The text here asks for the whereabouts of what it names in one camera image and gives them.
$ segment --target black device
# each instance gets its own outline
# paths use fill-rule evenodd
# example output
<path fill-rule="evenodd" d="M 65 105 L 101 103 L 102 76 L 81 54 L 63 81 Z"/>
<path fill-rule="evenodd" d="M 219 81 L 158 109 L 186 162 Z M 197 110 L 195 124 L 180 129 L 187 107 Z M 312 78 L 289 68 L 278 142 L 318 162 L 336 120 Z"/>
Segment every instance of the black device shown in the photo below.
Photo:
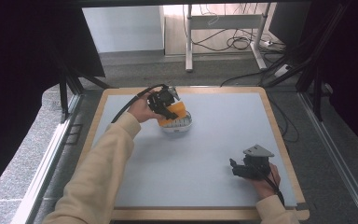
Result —
<path fill-rule="evenodd" d="M 243 158 L 244 165 L 238 165 L 234 160 L 229 159 L 229 163 L 232 166 L 232 174 L 248 179 L 266 180 L 284 205 L 283 195 L 278 185 L 274 183 L 275 179 L 272 182 L 268 178 L 268 175 L 271 173 L 269 157 L 273 157 L 274 154 L 259 145 L 254 145 L 244 150 L 243 153 L 245 154 L 245 158 Z"/>
<path fill-rule="evenodd" d="M 161 87 L 160 91 L 152 91 L 153 89 Z M 180 100 L 176 92 L 175 87 L 170 87 L 165 84 L 158 84 L 152 87 L 146 88 L 144 91 L 136 94 L 123 108 L 117 113 L 113 118 L 112 123 L 115 123 L 118 118 L 126 111 L 136 100 L 141 98 L 146 93 L 150 92 L 150 95 L 147 97 L 150 109 L 157 113 L 165 116 L 166 119 L 176 119 L 178 116 L 169 111 L 167 106 L 175 103 L 175 99 Z"/>
<path fill-rule="evenodd" d="M 180 100 L 175 87 L 163 86 L 160 91 L 152 92 L 148 97 L 150 109 L 166 119 L 177 119 L 178 115 L 167 109 L 168 106 Z"/>

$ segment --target beige sleeve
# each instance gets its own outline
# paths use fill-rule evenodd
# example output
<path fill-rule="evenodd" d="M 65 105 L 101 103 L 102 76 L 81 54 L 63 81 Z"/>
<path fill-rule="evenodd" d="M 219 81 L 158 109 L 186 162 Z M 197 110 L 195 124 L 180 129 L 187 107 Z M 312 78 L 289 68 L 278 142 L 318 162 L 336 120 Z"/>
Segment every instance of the beige sleeve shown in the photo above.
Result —
<path fill-rule="evenodd" d="M 256 204 L 262 224 L 298 223 L 295 214 L 283 207 L 277 195 L 269 196 Z"/>
<path fill-rule="evenodd" d="M 140 130 L 139 122 L 128 112 L 110 124 L 43 223 L 109 223 L 133 138 Z"/>

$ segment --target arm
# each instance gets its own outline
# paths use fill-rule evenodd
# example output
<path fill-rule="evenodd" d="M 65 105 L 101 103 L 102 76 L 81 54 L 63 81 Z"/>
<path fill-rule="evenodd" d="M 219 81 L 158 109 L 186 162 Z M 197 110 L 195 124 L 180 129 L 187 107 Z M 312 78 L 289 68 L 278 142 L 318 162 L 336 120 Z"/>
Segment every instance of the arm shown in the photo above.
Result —
<path fill-rule="evenodd" d="M 279 176 L 278 169 L 274 164 L 270 163 L 269 165 L 271 167 L 271 173 L 268 178 L 279 186 L 281 177 Z M 274 189 L 267 181 L 250 181 L 261 198 L 261 201 L 256 204 L 256 208 L 261 217 L 262 224 L 298 223 L 295 214 L 285 210 L 278 196 L 275 195 Z"/>
<path fill-rule="evenodd" d="M 133 150 L 140 122 L 160 119 L 147 106 L 147 95 L 136 101 L 106 132 L 76 169 L 43 223 L 109 223 L 125 164 Z"/>

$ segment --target black curtain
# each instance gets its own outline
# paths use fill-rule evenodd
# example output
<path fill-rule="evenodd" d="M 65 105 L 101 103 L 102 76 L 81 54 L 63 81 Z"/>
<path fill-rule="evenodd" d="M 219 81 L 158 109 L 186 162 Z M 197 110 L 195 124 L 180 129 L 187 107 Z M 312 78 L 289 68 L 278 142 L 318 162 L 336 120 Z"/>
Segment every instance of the black curtain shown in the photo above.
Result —
<path fill-rule="evenodd" d="M 358 135 L 358 1 L 351 1 L 319 68 L 334 91 L 330 103 Z"/>
<path fill-rule="evenodd" d="M 61 68 L 47 39 L 68 67 L 104 76 L 81 8 L 0 1 L 0 175 L 33 124 L 43 92 L 59 83 Z"/>

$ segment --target wooden frame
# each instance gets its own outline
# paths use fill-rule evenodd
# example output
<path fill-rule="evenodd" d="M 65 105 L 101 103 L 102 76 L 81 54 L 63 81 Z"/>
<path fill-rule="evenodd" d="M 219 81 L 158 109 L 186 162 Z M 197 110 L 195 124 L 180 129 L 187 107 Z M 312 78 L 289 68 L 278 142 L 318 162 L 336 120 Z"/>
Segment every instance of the wooden frame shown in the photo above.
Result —
<path fill-rule="evenodd" d="M 104 105 L 109 95 L 128 95 L 137 94 L 145 88 L 122 88 L 122 89 L 109 89 L 103 92 L 103 96 L 98 105 L 94 119 L 89 129 L 85 145 L 80 155 L 78 164 L 81 163 L 87 156 L 91 149 L 94 135 L 97 131 L 100 123 L 101 115 L 103 113 Z M 273 131 L 275 140 L 280 150 L 283 164 L 289 175 L 290 182 L 292 184 L 297 204 L 304 204 L 305 198 L 299 186 L 295 170 L 287 154 L 286 147 L 284 145 L 281 132 L 278 128 L 278 124 L 272 112 L 272 108 L 269 104 L 269 99 L 264 89 L 259 87 L 177 87 L 179 95 L 181 93 L 246 93 L 257 92 L 260 94 L 264 108 L 268 116 L 269 124 Z M 292 209 L 291 212 L 295 213 L 299 220 L 306 220 L 310 217 L 310 211 Z M 260 219 L 257 210 L 254 208 L 244 209 L 115 209 L 112 213 L 112 219 L 114 220 L 254 220 Z"/>

